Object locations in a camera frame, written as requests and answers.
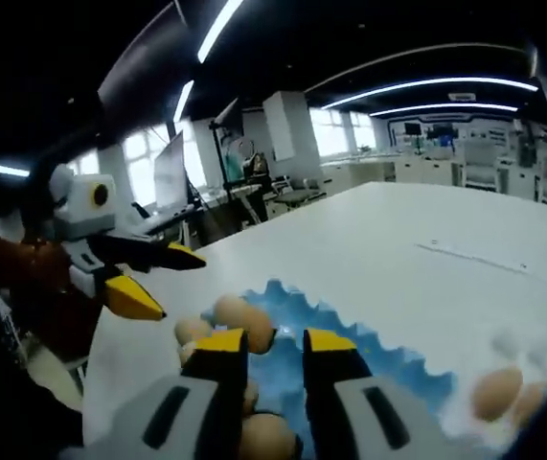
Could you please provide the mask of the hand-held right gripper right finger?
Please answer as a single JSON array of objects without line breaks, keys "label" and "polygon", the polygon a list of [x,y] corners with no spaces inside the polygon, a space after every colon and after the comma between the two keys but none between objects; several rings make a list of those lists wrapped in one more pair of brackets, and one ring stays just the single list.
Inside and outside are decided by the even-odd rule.
[{"label": "hand-held right gripper right finger", "polygon": [[303,335],[306,415],[318,459],[485,459],[452,440],[424,401],[374,376],[356,345],[333,331]]}]

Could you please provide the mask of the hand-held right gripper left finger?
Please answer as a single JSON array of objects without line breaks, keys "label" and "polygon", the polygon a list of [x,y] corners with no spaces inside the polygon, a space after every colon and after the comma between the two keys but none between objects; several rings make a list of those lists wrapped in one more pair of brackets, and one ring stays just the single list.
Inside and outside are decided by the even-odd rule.
[{"label": "hand-held right gripper left finger", "polygon": [[118,410],[82,459],[237,459],[248,374],[243,329],[196,341],[177,376],[159,379]]}]

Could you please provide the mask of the person's left hand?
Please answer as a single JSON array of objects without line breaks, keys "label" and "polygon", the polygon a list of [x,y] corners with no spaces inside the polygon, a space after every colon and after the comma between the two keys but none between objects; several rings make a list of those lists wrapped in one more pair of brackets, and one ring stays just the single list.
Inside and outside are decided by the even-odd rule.
[{"label": "person's left hand", "polygon": [[2,287],[38,284],[48,289],[64,289],[70,283],[70,265],[68,254],[58,244],[32,245],[0,239]]}]

